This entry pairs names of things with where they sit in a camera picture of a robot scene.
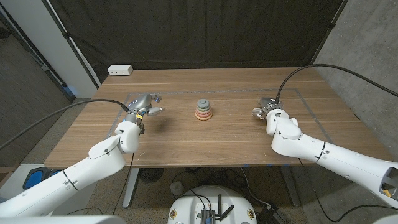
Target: black curtain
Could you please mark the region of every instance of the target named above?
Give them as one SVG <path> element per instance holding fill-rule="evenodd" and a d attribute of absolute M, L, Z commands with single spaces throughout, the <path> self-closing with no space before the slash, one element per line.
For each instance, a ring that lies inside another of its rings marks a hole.
<path fill-rule="evenodd" d="M 103 82 L 134 69 L 308 65 L 342 0 L 51 0 Z"/>

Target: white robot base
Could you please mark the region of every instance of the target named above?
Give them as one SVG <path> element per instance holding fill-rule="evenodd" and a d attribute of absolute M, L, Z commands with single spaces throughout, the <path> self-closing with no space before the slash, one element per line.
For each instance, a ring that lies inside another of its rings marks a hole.
<path fill-rule="evenodd" d="M 203 200 L 206 211 L 203 211 L 203 203 L 199 197 Z M 173 203 L 167 223 L 256 224 L 257 220 L 253 206 L 242 195 L 226 187 L 204 185 L 196 187 L 192 191 L 189 190 Z"/>

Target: orange ring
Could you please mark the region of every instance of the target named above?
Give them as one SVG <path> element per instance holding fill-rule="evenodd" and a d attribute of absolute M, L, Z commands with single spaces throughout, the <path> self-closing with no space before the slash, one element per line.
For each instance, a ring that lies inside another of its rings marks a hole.
<path fill-rule="evenodd" d="M 207 118 L 201 118 L 199 117 L 196 113 L 195 113 L 195 117 L 198 118 L 198 120 L 200 121 L 207 121 L 208 119 L 210 119 L 213 116 L 213 113 L 210 114 L 210 116 L 208 116 Z"/>

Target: wooden tabletop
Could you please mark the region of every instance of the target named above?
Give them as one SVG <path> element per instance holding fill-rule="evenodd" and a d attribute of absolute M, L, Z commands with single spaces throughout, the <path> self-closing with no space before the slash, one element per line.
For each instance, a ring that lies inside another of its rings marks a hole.
<path fill-rule="evenodd" d="M 271 149 L 266 122 L 251 115 L 260 97 L 275 97 L 294 68 L 135 70 L 128 77 L 109 76 L 93 98 L 129 103 L 142 93 L 160 93 L 158 116 L 145 116 L 145 134 L 133 155 L 133 167 L 284 166 L 300 164 Z M 208 121 L 194 116 L 206 98 L 213 110 Z M 355 117 L 319 76 L 306 69 L 292 77 L 280 100 L 302 132 L 367 156 L 392 160 L 372 132 Z M 88 156 L 96 143 L 113 135 L 126 113 L 112 103 L 90 103 L 44 164 L 69 167 Z M 132 155 L 124 155 L 129 166 Z"/>

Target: wall outlet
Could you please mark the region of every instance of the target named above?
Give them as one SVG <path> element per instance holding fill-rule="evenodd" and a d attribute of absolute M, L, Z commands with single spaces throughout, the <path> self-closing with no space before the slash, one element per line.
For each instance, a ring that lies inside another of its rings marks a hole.
<path fill-rule="evenodd" d="M 110 75 L 131 75 L 131 65 L 111 65 L 108 68 Z"/>

